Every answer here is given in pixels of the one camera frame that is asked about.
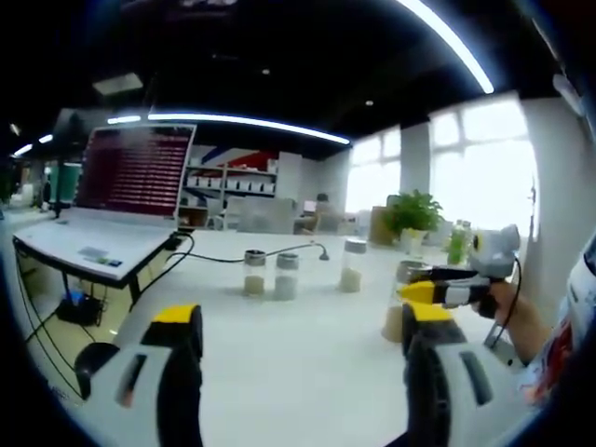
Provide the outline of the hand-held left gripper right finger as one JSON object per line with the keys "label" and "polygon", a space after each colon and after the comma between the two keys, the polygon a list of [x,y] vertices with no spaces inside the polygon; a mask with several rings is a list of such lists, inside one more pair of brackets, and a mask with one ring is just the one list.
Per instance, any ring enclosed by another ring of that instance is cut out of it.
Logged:
{"label": "hand-held left gripper right finger", "polygon": [[507,446],[531,419],[510,347],[472,343],[452,314],[404,304],[402,348],[411,446]]}

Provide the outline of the person's right hand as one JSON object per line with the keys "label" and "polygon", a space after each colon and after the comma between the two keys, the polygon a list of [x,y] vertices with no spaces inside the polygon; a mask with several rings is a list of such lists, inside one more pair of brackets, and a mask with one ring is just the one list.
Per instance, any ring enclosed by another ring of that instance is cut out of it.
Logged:
{"label": "person's right hand", "polygon": [[481,317],[493,319],[497,324],[503,326],[516,296],[515,285],[506,281],[494,282],[490,286],[488,297],[473,303],[471,308]]}

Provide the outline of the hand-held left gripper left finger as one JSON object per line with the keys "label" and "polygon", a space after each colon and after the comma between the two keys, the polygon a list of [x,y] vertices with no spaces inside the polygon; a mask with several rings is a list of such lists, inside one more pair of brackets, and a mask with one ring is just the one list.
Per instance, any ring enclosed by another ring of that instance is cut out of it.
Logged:
{"label": "hand-held left gripper left finger", "polygon": [[86,348],[86,431],[99,446],[199,446],[202,314],[175,305],[141,339]]}

